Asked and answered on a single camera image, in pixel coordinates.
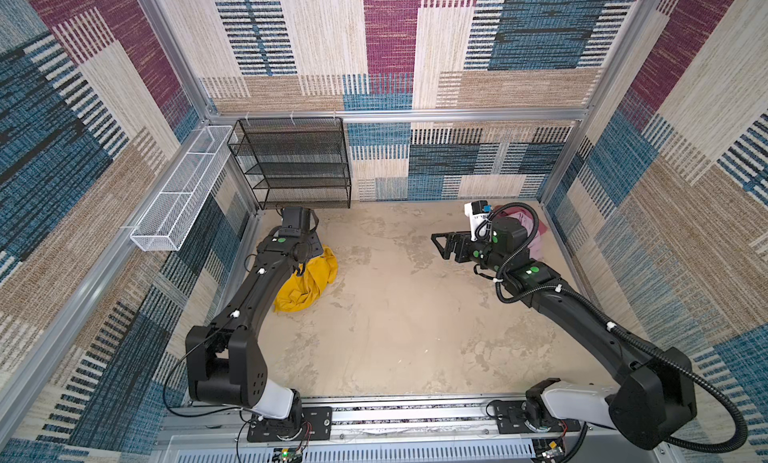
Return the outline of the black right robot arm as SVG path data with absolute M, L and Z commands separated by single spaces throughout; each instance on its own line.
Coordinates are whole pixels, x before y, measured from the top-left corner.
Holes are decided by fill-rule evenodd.
M 545 379 L 527 390 L 521 407 L 531 430 L 577 420 L 618 431 L 651 450 L 675 443 L 675 432 L 698 413 L 695 375 L 681 351 L 662 350 L 632 334 L 579 294 L 554 269 L 530 254 L 539 225 L 482 206 L 467 231 L 435 233 L 440 256 L 470 263 L 490 281 L 504 304 L 522 303 L 554 322 L 609 373 L 613 386 L 598 389 Z

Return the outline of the yellow printed t-shirt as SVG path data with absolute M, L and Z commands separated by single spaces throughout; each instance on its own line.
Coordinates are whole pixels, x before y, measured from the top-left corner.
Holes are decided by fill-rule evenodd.
M 323 246 L 323 253 L 311 259 L 303 275 L 292 275 L 278 292 L 274 310 L 280 313 L 296 313 L 311 307 L 333 284 L 339 270 L 334 252 Z

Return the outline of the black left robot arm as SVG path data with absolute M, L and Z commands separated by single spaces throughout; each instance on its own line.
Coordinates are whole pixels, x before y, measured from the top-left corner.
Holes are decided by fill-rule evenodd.
M 268 375 L 258 338 L 279 290 L 322 254 L 313 210 L 286 207 L 282 222 L 258 244 L 249 273 L 223 310 L 185 339 L 189 396 L 203 403 L 287 419 L 295 392 Z

